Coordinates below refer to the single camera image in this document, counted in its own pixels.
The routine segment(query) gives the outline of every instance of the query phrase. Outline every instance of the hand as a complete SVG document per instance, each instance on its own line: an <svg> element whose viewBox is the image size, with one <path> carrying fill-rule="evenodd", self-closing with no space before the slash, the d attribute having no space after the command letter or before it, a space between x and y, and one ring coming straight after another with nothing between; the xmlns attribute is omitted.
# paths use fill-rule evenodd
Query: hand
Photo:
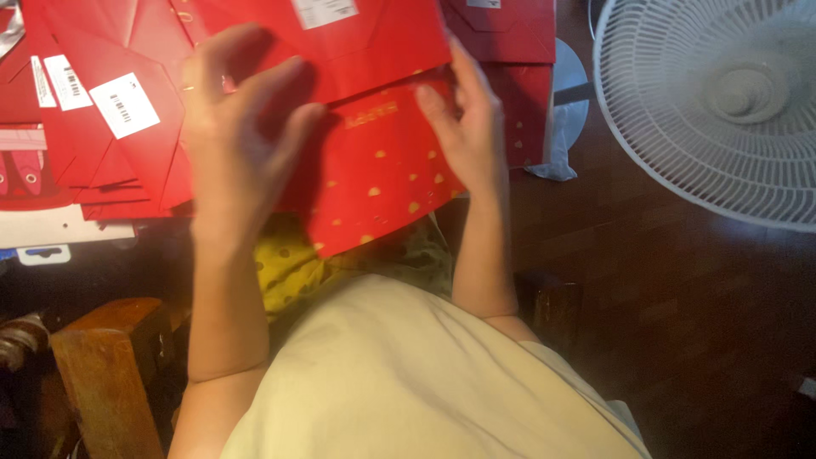
<svg viewBox="0 0 816 459"><path fill-rule="evenodd" d="M479 64L450 38L450 53L458 86L456 104L463 111L457 119L445 101L430 86L417 89L416 100L437 134L450 169L474 199L500 198L508 192L508 170L504 159L504 115L502 103Z"/></svg>
<svg viewBox="0 0 816 459"><path fill-rule="evenodd" d="M280 198L298 153L326 112L321 104L275 113L275 139L258 128L259 116L301 74L304 62L292 57L253 75L233 94L224 93L228 62L263 36L257 24L236 25L196 48L184 67L182 139L193 166L198 240L251 247Z"/></svg>

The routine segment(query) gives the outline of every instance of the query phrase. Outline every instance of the electric fan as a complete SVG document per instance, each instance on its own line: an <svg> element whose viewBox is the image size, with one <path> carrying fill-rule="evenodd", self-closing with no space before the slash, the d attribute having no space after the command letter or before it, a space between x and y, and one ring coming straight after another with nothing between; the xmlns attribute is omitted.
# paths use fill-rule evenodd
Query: electric fan
<svg viewBox="0 0 816 459"><path fill-rule="evenodd" d="M609 0L592 59L606 121L655 180L816 231L816 0Z"/></svg>

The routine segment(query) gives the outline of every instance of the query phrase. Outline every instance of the wooden floor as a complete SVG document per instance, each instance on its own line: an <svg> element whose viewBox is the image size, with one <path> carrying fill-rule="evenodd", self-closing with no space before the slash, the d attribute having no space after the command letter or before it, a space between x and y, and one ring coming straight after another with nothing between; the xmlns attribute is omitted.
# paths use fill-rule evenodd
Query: wooden floor
<svg viewBox="0 0 816 459"><path fill-rule="evenodd" d="M584 0L558 37L592 68ZM687 203L621 149L597 103L578 178L512 185L513 264L584 286L570 361L629 403L655 457L785 457L800 375L816 366L816 237Z"/></svg>

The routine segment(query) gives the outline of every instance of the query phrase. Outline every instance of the fan grille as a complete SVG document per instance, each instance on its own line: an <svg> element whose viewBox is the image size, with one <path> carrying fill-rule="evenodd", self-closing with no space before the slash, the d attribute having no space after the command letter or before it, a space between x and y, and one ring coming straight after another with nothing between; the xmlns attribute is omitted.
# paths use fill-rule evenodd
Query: fan grille
<svg viewBox="0 0 816 459"><path fill-rule="evenodd" d="M609 0L593 53L601 109L653 178L714 212L816 231L816 2ZM792 97L762 123L707 105L713 69L781 66Z"/></svg>

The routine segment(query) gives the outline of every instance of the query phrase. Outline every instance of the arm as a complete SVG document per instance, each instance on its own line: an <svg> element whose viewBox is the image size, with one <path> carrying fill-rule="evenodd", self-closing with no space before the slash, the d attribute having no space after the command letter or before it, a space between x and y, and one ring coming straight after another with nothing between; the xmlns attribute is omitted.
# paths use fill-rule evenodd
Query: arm
<svg viewBox="0 0 816 459"><path fill-rule="evenodd" d="M437 134L450 168L470 191L462 247L454 274L454 303L516 341L538 341L518 318L510 269L508 170L501 102L459 40L450 41L458 86L454 118L431 87L417 102Z"/></svg>
<svg viewBox="0 0 816 459"><path fill-rule="evenodd" d="M196 217L188 387L170 457L217 458L255 397L268 366L269 335L252 247L280 197L301 145L325 109L281 113L269 140L258 117L299 75L297 58L248 78L225 95L222 75L260 38L239 25L197 47L184 70L182 137L193 169Z"/></svg>

